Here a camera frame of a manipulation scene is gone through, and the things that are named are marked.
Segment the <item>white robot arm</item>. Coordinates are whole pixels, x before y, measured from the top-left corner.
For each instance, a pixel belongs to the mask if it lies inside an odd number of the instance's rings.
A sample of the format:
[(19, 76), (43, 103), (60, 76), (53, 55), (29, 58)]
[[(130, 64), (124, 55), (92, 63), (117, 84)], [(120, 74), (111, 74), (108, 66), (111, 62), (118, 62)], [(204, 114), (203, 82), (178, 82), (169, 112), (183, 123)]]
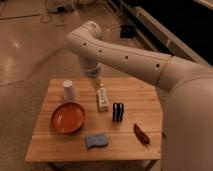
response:
[(213, 67), (180, 57), (111, 44), (87, 21), (66, 37), (88, 75), (101, 64), (168, 93), (163, 106), (161, 170), (213, 171)]

